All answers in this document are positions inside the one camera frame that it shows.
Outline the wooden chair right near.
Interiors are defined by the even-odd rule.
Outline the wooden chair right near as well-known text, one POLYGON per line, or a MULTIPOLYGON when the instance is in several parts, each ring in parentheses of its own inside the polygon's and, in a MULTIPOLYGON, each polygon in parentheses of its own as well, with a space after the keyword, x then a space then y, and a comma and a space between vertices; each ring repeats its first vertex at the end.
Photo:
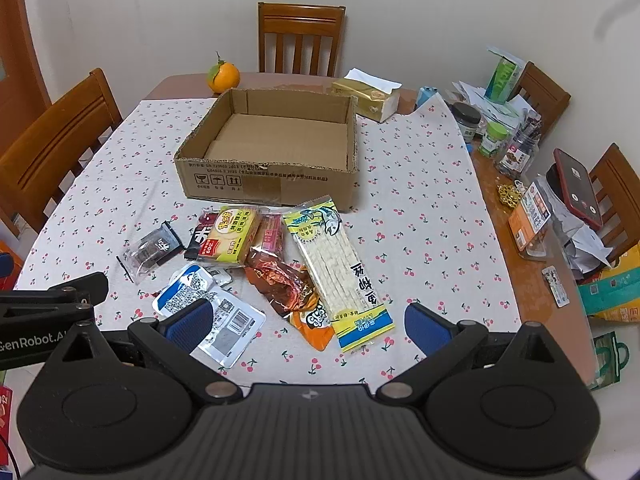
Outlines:
POLYGON ((589 173, 602 216, 598 237, 611 248, 614 263, 639 243, 639 177, 616 143, 612 143, 589 173))

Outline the dark lid jar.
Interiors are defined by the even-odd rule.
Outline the dark lid jar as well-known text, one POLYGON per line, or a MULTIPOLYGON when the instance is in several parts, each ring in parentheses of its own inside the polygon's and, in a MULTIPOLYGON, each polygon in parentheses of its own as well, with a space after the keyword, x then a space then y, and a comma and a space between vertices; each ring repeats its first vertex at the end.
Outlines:
POLYGON ((469 104, 455 102, 450 105, 452 116, 456 120, 465 143, 471 143, 477 134, 482 115, 469 104))

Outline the green white carton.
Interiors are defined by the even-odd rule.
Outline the green white carton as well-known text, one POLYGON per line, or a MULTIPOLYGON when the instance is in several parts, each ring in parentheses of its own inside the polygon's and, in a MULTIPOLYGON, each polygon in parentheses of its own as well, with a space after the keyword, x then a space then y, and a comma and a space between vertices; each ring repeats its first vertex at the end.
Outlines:
POLYGON ((495 55, 498 62, 485 89, 484 97, 490 102, 504 104, 520 80, 525 62, 496 47, 488 47, 487 51, 495 55))

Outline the white blue snack bag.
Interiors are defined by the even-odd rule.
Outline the white blue snack bag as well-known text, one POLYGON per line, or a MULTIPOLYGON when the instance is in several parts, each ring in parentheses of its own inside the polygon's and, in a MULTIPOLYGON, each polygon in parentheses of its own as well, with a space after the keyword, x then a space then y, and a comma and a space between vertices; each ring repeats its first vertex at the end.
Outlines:
POLYGON ((265 323, 265 313, 239 300, 219 284, 224 271, 208 272, 195 263, 174 273, 154 299, 163 318, 186 315, 166 330, 166 337, 188 351, 200 348, 224 368, 232 367, 265 323))

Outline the wooden chair left side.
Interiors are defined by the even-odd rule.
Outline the wooden chair left side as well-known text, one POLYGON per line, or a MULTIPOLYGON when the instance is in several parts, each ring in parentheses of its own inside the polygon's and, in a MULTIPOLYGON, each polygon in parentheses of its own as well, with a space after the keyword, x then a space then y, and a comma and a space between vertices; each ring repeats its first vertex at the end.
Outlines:
POLYGON ((1 156, 1 197, 36 232, 48 221, 44 210, 64 197, 63 179, 82 173, 80 158, 96 153, 100 137, 122 123, 102 68, 54 102, 1 156))

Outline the gold tissue pack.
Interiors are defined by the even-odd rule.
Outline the gold tissue pack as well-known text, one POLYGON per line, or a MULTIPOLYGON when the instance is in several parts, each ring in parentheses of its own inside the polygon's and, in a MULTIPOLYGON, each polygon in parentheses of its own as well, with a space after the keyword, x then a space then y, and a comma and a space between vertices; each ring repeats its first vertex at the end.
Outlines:
POLYGON ((335 79, 331 91, 337 96, 356 99, 356 113, 375 122, 386 122, 398 110, 400 82, 372 76, 352 68, 345 77, 335 79))

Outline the long yellow blue noodle snack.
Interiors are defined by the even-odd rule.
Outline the long yellow blue noodle snack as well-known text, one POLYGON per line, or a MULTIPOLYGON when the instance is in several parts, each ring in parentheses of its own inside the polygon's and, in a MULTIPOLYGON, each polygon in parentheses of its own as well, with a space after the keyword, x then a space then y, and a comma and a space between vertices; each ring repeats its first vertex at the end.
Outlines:
POLYGON ((394 321, 326 196, 283 215, 344 351, 394 328, 394 321))

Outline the pink biscuit pack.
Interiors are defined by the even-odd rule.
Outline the pink biscuit pack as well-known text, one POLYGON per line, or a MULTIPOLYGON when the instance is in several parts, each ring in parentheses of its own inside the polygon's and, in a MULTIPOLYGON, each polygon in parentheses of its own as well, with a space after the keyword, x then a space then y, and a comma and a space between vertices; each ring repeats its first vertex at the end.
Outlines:
POLYGON ((264 214, 256 231, 252 249, 281 257, 283 254, 282 216, 264 214))

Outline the brown cardboard box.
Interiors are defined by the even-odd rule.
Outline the brown cardboard box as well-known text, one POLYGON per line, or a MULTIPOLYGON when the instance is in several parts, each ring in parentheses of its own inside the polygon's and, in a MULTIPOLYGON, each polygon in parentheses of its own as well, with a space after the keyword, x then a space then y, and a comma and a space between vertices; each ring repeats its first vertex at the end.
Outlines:
POLYGON ((330 196, 354 204, 356 101, 285 89, 224 92, 184 139, 174 163, 186 197, 296 206, 330 196))

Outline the orange printed box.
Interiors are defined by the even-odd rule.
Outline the orange printed box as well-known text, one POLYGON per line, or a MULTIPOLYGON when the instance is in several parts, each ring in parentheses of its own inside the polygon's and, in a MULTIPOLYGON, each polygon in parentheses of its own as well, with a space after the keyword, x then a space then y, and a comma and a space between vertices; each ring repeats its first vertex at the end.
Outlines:
POLYGON ((532 182, 518 206, 509 217, 508 225, 519 252, 525 252, 540 242, 551 219, 551 210, 536 182, 532 182))

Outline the small dark clear snack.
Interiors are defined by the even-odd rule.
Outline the small dark clear snack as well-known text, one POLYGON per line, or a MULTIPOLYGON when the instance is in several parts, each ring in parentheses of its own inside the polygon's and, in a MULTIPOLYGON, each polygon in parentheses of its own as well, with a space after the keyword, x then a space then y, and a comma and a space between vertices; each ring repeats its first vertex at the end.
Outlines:
POLYGON ((117 261, 131 283, 141 284, 159 266, 182 252, 181 238, 168 221, 142 236, 119 256, 117 261))

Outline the brown orange snack bag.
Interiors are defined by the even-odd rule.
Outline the brown orange snack bag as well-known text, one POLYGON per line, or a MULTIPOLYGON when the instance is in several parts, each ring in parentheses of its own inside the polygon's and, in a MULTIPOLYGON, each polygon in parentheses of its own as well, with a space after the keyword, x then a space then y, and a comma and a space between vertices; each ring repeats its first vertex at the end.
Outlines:
POLYGON ((334 336, 329 313, 305 268, 300 270, 263 250, 252 249, 245 275, 280 318, 290 323, 314 350, 323 351, 334 336))

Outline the wooden chair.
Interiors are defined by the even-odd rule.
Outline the wooden chair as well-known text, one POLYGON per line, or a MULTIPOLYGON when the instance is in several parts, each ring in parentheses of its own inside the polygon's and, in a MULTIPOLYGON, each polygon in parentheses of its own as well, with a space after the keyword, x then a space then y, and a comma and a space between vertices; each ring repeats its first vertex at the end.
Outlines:
POLYGON ((612 143, 589 173, 602 216, 598 237, 611 248, 614 263, 639 243, 639 177, 616 143, 612 143))
POLYGON ((1 197, 36 232, 48 221, 44 210, 64 197, 63 179, 82 173, 80 158, 96 153, 100 137, 122 123, 102 68, 54 102, 1 156, 1 197))
POLYGON ((521 96, 542 118, 544 140, 566 111, 572 97, 535 63, 527 62, 510 97, 521 96))

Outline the black red beef snack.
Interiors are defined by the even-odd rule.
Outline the black red beef snack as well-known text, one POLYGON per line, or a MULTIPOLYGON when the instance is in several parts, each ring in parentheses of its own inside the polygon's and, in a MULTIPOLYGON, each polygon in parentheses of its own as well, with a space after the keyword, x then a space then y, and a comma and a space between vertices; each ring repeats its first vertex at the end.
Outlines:
POLYGON ((184 251, 186 260, 196 260, 202 244, 208 239, 218 217, 217 211, 205 211, 198 217, 198 223, 192 231, 190 242, 184 251))

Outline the wooden chair far end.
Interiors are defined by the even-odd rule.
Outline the wooden chair far end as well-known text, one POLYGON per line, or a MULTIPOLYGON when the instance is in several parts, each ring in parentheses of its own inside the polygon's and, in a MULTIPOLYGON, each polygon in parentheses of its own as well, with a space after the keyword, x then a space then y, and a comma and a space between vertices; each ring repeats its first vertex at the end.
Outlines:
POLYGON ((258 70, 261 73, 267 71, 267 37, 271 35, 276 40, 274 71, 277 74, 284 73, 284 40, 286 36, 291 36, 294 39, 292 73, 302 73, 304 42, 310 39, 309 73, 318 76, 322 41, 329 39, 331 44, 326 76, 334 77, 345 18, 346 6, 258 2, 258 70))

